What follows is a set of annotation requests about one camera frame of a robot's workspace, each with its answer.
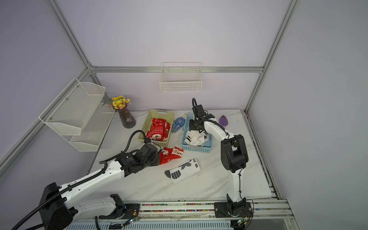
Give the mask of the small red santa sock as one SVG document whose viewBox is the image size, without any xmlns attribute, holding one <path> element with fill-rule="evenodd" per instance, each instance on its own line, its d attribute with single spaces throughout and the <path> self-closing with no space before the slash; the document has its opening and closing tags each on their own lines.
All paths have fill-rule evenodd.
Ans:
<svg viewBox="0 0 368 230">
<path fill-rule="evenodd" d="M 159 165 L 166 164 L 175 159 L 181 159 L 183 153 L 184 153 L 184 150 L 178 147 L 174 147 L 173 149 L 165 147 L 159 153 Z"/>
</svg>

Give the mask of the white sock black stripes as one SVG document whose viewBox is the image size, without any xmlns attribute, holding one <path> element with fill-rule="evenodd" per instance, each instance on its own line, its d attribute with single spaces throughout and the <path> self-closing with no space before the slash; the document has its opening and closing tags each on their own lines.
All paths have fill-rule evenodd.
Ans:
<svg viewBox="0 0 368 230">
<path fill-rule="evenodd" d="M 189 130 L 184 138 L 184 142 L 190 146 L 203 146 L 207 141 L 209 134 L 206 131 Z"/>
</svg>

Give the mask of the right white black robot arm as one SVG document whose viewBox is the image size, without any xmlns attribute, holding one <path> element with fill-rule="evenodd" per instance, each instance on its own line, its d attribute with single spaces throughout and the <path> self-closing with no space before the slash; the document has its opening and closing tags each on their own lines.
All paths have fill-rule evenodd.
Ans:
<svg viewBox="0 0 368 230">
<path fill-rule="evenodd" d="M 243 135 L 235 135 L 222 126 L 214 115 L 192 99 L 194 118 L 189 121 L 191 130 L 207 132 L 220 142 L 220 160 L 229 173 L 230 189 L 227 194 L 227 212 L 238 216 L 246 208 L 246 198 L 242 197 L 242 170 L 246 168 L 249 156 Z"/>
</svg>

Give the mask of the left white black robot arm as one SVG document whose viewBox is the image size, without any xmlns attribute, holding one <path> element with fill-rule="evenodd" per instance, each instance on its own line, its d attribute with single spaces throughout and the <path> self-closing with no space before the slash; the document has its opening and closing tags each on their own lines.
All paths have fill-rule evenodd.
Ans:
<svg viewBox="0 0 368 230">
<path fill-rule="evenodd" d="M 85 177 L 61 186 L 56 183 L 49 184 L 43 192 L 40 204 L 16 223 L 13 229 L 18 230 L 39 213 L 42 223 L 33 226 L 33 230 L 39 228 L 63 230 L 81 216 L 82 210 L 77 209 L 76 205 L 86 196 L 116 180 L 138 173 L 147 167 L 159 165 L 159 154 L 162 149 L 153 144 L 150 138 L 143 137 L 143 146 L 140 149 L 128 151 L 129 147 L 128 144 L 120 153 L 100 161 L 102 169 Z"/>
</svg>

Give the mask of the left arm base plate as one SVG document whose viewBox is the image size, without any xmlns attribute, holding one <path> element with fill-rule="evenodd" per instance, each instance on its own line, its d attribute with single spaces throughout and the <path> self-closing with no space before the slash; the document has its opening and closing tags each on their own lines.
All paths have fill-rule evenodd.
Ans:
<svg viewBox="0 0 368 230">
<path fill-rule="evenodd" d="M 110 215 L 99 216 L 99 219 L 133 219 L 138 215 L 140 204 L 125 204 L 116 206 Z"/>
</svg>

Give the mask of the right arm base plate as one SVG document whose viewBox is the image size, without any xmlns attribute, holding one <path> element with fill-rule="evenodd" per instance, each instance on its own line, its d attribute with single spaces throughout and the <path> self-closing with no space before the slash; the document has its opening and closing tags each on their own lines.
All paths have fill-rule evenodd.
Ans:
<svg viewBox="0 0 368 230">
<path fill-rule="evenodd" d="M 215 217 L 217 218 L 243 218 L 253 217 L 251 203 L 247 201 L 240 202 L 215 202 Z"/>
</svg>

